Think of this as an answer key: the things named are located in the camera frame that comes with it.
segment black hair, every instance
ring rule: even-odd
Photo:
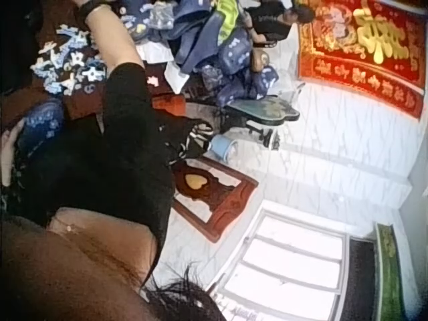
[[[301,24],[311,23],[315,19],[315,11],[308,5],[295,5],[291,10],[298,16],[298,21]]]
[[[189,271],[171,284],[153,282],[153,289],[145,289],[152,313],[161,321],[226,321],[212,297],[189,279]]]

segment white paper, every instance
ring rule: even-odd
[[[143,41],[136,45],[136,50],[142,60],[148,64],[160,64],[174,60],[173,53],[169,46],[162,42]]]
[[[180,94],[181,89],[189,79],[189,75],[180,72],[180,67],[175,62],[167,63],[164,76],[176,95]]]

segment person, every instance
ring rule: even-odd
[[[284,40],[293,23],[310,23],[315,18],[315,11],[309,6],[294,5],[286,9],[279,0],[261,0],[260,6],[245,11],[245,25],[255,45]]]
[[[175,192],[169,152],[122,22],[101,1],[74,3],[86,8],[110,74],[104,129],[93,117],[73,121],[33,152],[19,182],[25,201],[14,213],[24,217],[11,215],[3,196],[16,184],[16,143],[27,125],[2,135],[2,313],[17,320],[224,320],[189,271],[166,287],[144,288],[148,303],[139,296],[165,243]]]

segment red banner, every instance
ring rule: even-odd
[[[425,21],[374,0],[301,0],[316,12],[300,26],[300,77],[334,82],[419,118],[425,88]]]

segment white wall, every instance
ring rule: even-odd
[[[285,97],[296,86],[297,28],[268,52],[281,77],[274,91]],[[420,299],[398,209],[411,191],[407,177],[427,127],[426,102],[425,98],[421,119],[415,120],[381,102],[328,85],[307,84],[296,105],[299,121],[279,128],[279,152],[266,150],[240,130],[230,132],[228,136],[239,140],[239,160],[233,167],[256,178],[259,188],[217,244],[173,213],[155,277],[166,281],[172,275],[169,267],[180,272],[193,261],[207,286],[265,199],[333,220],[350,233],[370,234],[375,222],[393,224],[411,316]]]

